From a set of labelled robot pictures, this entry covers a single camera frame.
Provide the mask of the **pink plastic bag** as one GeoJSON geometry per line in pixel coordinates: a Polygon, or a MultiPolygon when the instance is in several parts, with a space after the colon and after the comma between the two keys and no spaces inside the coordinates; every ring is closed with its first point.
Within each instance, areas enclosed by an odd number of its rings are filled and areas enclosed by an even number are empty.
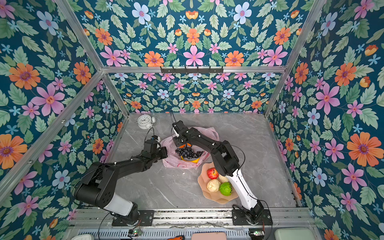
{"type": "Polygon", "coordinates": [[[194,151],[203,151],[200,156],[200,161],[197,164],[187,163],[181,160],[181,157],[176,154],[177,149],[173,137],[175,133],[172,133],[170,137],[161,141],[161,146],[166,147],[168,151],[168,157],[163,159],[163,165],[167,169],[197,169],[202,163],[211,157],[212,144],[216,144],[220,141],[219,135],[214,128],[201,128],[193,127],[198,130],[198,137],[196,137],[196,143],[193,145],[187,144],[179,148],[191,147],[194,151]]]}

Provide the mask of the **pink wavy bowl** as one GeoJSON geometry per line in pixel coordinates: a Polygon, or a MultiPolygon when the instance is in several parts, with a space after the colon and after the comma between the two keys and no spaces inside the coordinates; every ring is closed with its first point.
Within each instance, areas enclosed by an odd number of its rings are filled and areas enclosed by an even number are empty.
{"type": "Polygon", "coordinates": [[[208,190],[207,185],[211,181],[211,179],[209,178],[207,171],[213,167],[214,167],[213,163],[203,164],[201,174],[198,177],[198,183],[203,191],[204,197],[222,205],[227,204],[228,202],[234,199],[237,199],[239,195],[236,193],[235,190],[232,190],[232,193],[230,196],[222,195],[220,190],[218,190],[217,192],[210,192],[208,190]]]}

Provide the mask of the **fake red apple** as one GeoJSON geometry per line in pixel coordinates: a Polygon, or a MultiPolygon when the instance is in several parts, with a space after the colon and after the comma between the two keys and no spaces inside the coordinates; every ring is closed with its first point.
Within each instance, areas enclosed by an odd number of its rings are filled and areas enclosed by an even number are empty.
{"type": "Polygon", "coordinates": [[[209,179],[215,180],[215,179],[217,179],[219,177],[219,173],[216,170],[216,168],[209,168],[207,170],[207,176],[208,176],[209,179]]]}

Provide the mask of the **fake beige garlic bulb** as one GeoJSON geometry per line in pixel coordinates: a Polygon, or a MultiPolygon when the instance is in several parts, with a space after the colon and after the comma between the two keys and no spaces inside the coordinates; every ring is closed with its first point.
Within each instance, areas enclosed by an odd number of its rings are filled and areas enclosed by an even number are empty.
{"type": "Polygon", "coordinates": [[[217,179],[213,179],[207,183],[207,190],[211,193],[215,193],[220,190],[220,186],[221,186],[221,182],[217,179]]]}

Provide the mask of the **fake green apple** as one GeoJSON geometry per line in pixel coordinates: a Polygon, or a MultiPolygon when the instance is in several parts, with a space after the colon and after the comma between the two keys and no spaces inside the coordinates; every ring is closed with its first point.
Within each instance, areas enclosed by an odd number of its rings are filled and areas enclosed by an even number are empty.
{"type": "Polygon", "coordinates": [[[223,196],[231,196],[233,192],[232,185],[229,182],[222,183],[219,191],[223,196]]]}

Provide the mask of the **fake beige ginger root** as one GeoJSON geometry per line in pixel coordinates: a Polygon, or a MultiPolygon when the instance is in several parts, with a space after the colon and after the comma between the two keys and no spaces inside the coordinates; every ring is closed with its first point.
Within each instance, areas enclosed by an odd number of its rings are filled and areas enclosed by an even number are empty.
{"type": "Polygon", "coordinates": [[[218,180],[223,184],[223,183],[228,183],[229,179],[225,176],[219,175],[218,180]]]}

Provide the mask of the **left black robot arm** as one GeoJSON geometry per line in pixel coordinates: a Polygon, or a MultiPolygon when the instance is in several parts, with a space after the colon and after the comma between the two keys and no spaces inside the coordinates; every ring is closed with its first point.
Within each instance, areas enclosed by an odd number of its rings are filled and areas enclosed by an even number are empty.
{"type": "Polygon", "coordinates": [[[167,148],[161,146],[158,136],[152,136],[144,142],[139,155],[115,163],[92,164],[76,185],[73,197],[80,202],[127,217],[134,210],[135,203],[125,200],[115,192],[118,180],[145,172],[154,163],[167,157],[167,148]]]}

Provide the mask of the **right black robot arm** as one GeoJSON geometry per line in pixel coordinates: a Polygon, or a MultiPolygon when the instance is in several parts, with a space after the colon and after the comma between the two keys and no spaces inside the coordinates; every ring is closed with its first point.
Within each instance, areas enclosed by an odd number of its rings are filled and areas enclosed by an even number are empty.
{"type": "Polygon", "coordinates": [[[173,137],[176,146],[190,144],[211,155],[216,170],[229,179],[238,194],[242,204],[240,210],[244,212],[247,221],[252,225],[257,224],[262,218],[264,206],[246,183],[241,171],[242,165],[233,149],[234,146],[228,141],[220,142],[211,139],[196,128],[188,128],[183,121],[173,123],[172,129],[176,134],[173,137]]]}

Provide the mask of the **fake purple grapes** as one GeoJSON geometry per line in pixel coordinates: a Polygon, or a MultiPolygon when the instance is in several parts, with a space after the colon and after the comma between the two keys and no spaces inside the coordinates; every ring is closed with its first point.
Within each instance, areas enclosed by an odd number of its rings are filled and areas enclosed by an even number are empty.
{"type": "Polygon", "coordinates": [[[182,160],[186,161],[198,159],[204,153],[203,151],[194,151],[191,147],[177,148],[175,152],[182,160]]]}

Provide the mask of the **fake yellow banana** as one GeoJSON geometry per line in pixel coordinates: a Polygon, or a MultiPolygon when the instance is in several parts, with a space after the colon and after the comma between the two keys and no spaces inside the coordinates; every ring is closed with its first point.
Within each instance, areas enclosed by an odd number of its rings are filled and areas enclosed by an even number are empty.
{"type": "Polygon", "coordinates": [[[181,160],[184,162],[187,162],[187,163],[197,164],[200,161],[200,158],[187,159],[187,158],[184,158],[183,156],[181,156],[181,160]]]}

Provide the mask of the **white alarm clock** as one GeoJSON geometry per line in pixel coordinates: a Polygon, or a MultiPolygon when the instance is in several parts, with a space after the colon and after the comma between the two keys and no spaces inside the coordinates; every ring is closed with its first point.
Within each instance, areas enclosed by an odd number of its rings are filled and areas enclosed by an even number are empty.
{"type": "Polygon", "coordinates": [[[152,117],[151,115],[145,114],[145,115],[141,115],[140,117],[138,117],[137,124],[138,124],[140,129],[149,130],[149,129],[154,127],[156,121],[157,120],[155,117],[152,117]]]}

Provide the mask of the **pink box at bottom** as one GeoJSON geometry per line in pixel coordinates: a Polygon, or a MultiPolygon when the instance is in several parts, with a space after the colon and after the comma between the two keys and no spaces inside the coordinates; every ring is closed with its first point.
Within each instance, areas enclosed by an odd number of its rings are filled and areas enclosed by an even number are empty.
{"type": "Polygon", "coordinates": [[[224,232],[194,233],[191,240],[227,240],[224,232]]]}

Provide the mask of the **white object bottom left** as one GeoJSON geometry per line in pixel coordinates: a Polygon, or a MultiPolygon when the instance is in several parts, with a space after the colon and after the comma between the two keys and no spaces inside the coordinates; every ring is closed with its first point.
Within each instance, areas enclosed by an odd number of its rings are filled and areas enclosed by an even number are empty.
{"type": "Polygon", "coordinates": [[[90,234],[82,234],[71,238],[71,240],[94,240],[94,236],[90,234]]]}

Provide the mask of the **pale green box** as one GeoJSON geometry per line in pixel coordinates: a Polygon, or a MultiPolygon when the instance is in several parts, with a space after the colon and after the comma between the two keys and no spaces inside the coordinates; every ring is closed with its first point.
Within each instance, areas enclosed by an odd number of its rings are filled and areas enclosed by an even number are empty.
{"type": "Polygon", "coordinates": [[[276,240],[315,240],[315,236],[307,228],[283,228],[275,231],[276,240]]]}

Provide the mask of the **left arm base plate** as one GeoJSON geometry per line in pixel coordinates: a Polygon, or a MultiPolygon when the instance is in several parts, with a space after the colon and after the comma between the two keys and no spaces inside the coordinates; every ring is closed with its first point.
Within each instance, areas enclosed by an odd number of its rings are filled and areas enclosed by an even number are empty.
{"type": "Polygon", "coordinates": [[[154,220],[154,210],[134,210],[127,216],[114,215],[113,227],[150,227],[154,220]]]}

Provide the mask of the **black hook rail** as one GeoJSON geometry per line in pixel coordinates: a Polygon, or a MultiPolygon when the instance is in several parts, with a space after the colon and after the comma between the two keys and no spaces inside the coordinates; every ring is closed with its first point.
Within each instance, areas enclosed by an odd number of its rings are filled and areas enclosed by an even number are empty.
{"type": "Polygon", "coordinates": [[[160,67],[162,74],[221,74],[223,67],[160,67]]]}

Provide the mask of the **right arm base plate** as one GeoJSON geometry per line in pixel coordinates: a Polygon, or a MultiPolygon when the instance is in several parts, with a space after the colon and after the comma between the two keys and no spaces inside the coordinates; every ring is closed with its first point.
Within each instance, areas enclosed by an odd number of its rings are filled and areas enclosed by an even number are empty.
{"type": "Polygon", "coordinates": [[[250,223],[243,211],[232,209],[232,221],[234,226],[272,226],[273,219],[269,210],[263,210],[261,217],[254,223],[250,223]]]}

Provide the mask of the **aluminium mounting rail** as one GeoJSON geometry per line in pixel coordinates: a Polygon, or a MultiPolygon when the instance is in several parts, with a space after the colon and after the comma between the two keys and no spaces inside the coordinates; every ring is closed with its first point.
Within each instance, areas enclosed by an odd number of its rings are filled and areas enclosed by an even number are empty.
{"type": "MultiPolygon", "coordinates": [[[[148,209],[154,210],[152,228],[262,228],[262,227],[314,227],[315,220],[308,208],[271,208],[272,226],[234,226],[233,208],[204,209],[148,209]]],[[[113,215],[100,209],[79,210],[70,220],[70,227],[112,227],[113,215]]]]}

